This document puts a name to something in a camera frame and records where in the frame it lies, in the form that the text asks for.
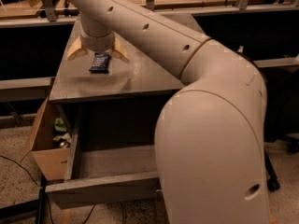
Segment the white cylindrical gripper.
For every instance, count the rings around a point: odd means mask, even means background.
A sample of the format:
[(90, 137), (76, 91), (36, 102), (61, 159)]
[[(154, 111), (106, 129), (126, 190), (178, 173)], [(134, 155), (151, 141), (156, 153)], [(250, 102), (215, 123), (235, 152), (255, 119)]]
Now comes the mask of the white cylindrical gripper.
[(74, 60), (88, 53), (87, 49), (95, 52), (103, 52), (112, 48), (112, 56), (129, 62), (128, 53), (114, 32), (87, 14), (80, 13), (80, 37), (78, 37), (67, 51), (66, 59)]

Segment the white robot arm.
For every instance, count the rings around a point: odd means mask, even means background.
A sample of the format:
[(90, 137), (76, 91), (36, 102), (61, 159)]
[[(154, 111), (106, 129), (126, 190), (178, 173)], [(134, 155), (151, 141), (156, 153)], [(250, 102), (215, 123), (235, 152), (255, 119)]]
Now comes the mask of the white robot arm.
[(155, 153), (170, 224), (271, 224), (259, 70), (208, 36), (127, 0), (69, 0), (179, 79)]

